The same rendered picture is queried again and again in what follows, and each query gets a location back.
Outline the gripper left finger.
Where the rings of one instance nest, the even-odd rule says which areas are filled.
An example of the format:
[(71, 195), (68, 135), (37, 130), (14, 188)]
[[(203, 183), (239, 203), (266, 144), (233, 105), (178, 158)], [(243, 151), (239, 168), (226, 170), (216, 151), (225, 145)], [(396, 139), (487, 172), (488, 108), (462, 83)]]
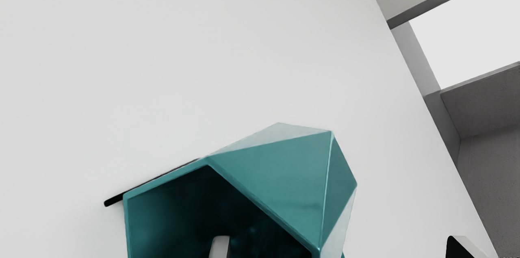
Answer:
[(211, 244), (208, 258), (230, 258), (230, 236), (216, 236)]

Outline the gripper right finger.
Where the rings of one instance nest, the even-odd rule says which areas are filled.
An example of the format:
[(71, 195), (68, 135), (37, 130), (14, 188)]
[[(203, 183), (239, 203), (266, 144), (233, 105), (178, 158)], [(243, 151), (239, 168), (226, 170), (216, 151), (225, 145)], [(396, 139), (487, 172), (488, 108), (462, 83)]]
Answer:
[(448, 236), (446, 258), (485, 258), (485, 253), (466, 236)]

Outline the teal faceted mug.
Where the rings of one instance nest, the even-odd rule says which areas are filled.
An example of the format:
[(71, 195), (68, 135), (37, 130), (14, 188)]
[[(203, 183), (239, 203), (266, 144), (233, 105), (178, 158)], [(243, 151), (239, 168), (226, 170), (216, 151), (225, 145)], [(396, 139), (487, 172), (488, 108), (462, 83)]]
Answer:
[(276, 123), (123, 193), (128, 258), (346, 258), (356, 190), (333, 132)]

